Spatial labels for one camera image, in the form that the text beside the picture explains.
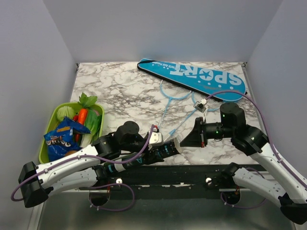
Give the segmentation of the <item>black Boka shuttlecock tube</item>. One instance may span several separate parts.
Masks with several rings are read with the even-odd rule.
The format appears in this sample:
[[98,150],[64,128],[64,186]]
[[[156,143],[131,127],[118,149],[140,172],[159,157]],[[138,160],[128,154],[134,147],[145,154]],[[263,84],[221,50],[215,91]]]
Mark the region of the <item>black Boka shuttlecock tube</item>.
[[113,175],[128,169],[137,168],[143,165],[151,165],[157,162],[164,162],[165,158],[181,154],[183,152],[177,138],[171,139],[162,146],[153,147],[149,152],[143,153],[133,161],[124,164],[105,163],[103,168],[107,175]]

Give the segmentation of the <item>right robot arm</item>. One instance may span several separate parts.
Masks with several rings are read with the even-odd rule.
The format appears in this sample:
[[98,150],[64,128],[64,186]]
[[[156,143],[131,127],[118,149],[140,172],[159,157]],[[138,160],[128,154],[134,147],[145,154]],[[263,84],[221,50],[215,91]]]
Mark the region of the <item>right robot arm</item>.
[[230,138],[233,146],[258,162],[275,180],[270,182],[242,166],[231,163],[221,173],[221,183],[230,188],[245,187],[270,200],[290,221],[303,225],[307,221],[307,190],[305,179],[286,160],[282,160],[269,138],[260,129],[246,124],[245,113],[236,103],[220,106],[221,121],[207,123],[195,119],[192,131],[181,141],[182,147],[203,148],[208,140]]

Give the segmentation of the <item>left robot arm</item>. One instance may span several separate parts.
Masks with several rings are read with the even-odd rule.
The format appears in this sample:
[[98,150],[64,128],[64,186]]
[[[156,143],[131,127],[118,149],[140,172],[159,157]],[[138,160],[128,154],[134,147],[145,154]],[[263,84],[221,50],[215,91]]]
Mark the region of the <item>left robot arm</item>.
[[166,158],[162,151],[167,150],[167,145],[158,127],[152,125],[144,137],[139,130],[135,122],[127,121],[115,132],[100,136],[58,160],[24,164],[11,200],[22,201],[26,208],[31,208],[71,189],[102,189],[108,187],[107,178],[112,173]]

